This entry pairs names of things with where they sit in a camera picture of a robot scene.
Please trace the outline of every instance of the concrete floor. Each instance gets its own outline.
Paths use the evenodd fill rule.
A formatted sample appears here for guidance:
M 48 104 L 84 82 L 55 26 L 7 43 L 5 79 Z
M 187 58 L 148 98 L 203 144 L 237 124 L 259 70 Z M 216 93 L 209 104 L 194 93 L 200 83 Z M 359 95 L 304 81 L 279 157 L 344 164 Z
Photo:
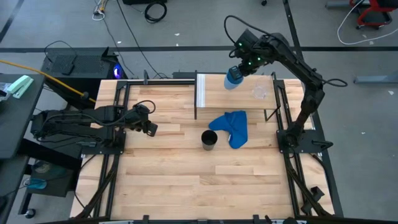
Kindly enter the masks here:
M 268 32 L 280 32 L 292 44 L 289 24 L 282 0 L 169 0 L 168 14 L 158 24 L 148 24 L 143 15 L 122 4 L 122 8 L 138 42 L 144 47 L 231 45 L 224 34 L 223 20 L 234 14 Z M 0 28 L 6 23 L 17 0 L 0 3 Z M 290 7 L 301 46 L 342 47 L 336 30 L 347 9 L 327 10 L 325 1 L 291 1 Z M 95 6 L 92 0 L 29 0 L 24 1 L 5 38 L 2 48 L 43 48 L 55 40 L 64 40 L 72 47 L 113 47 L 103 22 L 91 20 Z M 140 10 L 145 5 L 136 5 Z M 379 31 L 356 30 L 356 16 L 349 16 L 341 37 L 358 41 L 386 34 L 396 22 Z M 135 47 L 116 2 L 109 0 L 106 22 L 120 47 Z M 228 29 L 237 38 L 245 29 L 236 21 L 228 21 Z M 397 46 L 397 35 L 360 46 Z M 65 47 L 62 44 L 54 47 Z M 143 69 L 154 72 L 139 52 L 122 52 L 128 67 L 139 76 Z M 225 72 L 239 61 L 229 59 L 228 52 L 146 52 L 151 64 L 169 76 L 179 70 L 192 72 Z M 319 108 L 326 140 L 335 143 L 330 149 L 341 205 L 346 217 L 398 220 L 398 85 L 354 85 L 356 75 L 385 75 L 398 70 L 398 52 L 304 52 L 305 61 L 316 67 L 325 79 L 342 78 L 347 88 L 326 86 L 326 97 Z M 0 53 L 0 58 L 40 68 L 43 53 Z M 294 76 L 278 63 L 268 65 L 259 73 L 275 71 L 279 78 Z M 0 64 L 0 73 L 30 73 Z M 57 95 L 43 91 L 37 108 L 62 109 L 66 103 Z M 26 220 L 17 216 L 23 190 L 18 193 L 8 223 L 40 223 L 68 218 L 73 194 L 66 198 L 35 195 L 30 207 L 37 216 Z

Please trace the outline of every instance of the blue light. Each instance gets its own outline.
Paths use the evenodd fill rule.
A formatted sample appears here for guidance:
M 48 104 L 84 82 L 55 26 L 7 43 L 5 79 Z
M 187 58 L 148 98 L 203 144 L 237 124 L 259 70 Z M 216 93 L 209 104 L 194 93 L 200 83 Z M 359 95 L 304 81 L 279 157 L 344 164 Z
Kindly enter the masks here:
M 115 79 L 121 79 L 122 78 L 122 67 L 120 66 L 119 63 L 117 63 L 114 67 L 113 67 L 113 77 Z

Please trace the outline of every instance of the wooden tabletop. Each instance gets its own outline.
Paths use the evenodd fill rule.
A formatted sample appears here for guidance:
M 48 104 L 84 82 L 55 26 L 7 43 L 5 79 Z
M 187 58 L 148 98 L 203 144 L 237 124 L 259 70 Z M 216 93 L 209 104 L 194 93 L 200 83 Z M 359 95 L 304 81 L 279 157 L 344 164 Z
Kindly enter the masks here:
M 226 109 L 276 109 L 274 84 L 270 75 L 250 75 L 233 90 L 226 90 L 222 74 L 197 75 L 197 107 Z M 253 90 L 264 89 L 264 98 L 256 98 Z
M 303 89 L 298 80 L 285 80 L 285 85 L 295 119 Z M 112 105 L 115 88 L 116 81 L 103 80 L 96 107 Z M 153 138 L 127 131 L 126 150 L 120 158 L 114 193 L 113 220 L 141 220 L 143 215 L 150 215 L 152 220 L 293 215 L 284 160 L 275 135 L 275 116 L 265 122 L 263 110 L 246 110 L 247 143 L 240 149 L 231 149 L 228 134 L 217 131 L 215 148 L 205 151 L 201 148 L 202 132 L 215 118 L 233 110 L 198 108 L 198 118 L 194 120 L 193 85 L 132 86 L 129 106 L 141 100 L 155 102 L 156 112 L 149 119 L 159 128 Z M 310 121 L 306 128 L 312 128 Z M 322 166 L 308 154 L 302 154 L 301 158 L 307 187 L 321 188 L 325 196 L 320 203 L 333 213 Z M 103 156 L 97 155 L 81 171 L 76 194 L 83 204 L 89 202 L 98 188 L 102 160 Z M 105 192 L 101 214 L 107 196 Z M 301 195 L 297 197 L 301 205 Z M 81 210 L 75 200 L 70 216 Z

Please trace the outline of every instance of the black cup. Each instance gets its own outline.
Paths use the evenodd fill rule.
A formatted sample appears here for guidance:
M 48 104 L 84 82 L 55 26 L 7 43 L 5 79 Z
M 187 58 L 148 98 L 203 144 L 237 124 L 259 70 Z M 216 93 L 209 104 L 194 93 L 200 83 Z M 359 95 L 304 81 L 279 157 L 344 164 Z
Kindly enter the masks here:
M 201 134 L 201 144 L 204 150 L 210 151 L 217 142 L 217 134 L 212 130 L 204 131 Z

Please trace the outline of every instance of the blue towel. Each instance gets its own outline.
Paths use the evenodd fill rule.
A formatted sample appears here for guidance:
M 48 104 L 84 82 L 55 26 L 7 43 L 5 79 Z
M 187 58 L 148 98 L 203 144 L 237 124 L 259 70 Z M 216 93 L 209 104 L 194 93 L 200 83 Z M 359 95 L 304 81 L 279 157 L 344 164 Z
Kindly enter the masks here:
M 239 149 L 248 141 L 248 119 L 245 111 L 226 112 L 209 124 L 213 131 L 224 130 L 231 135 L 229 145 Z

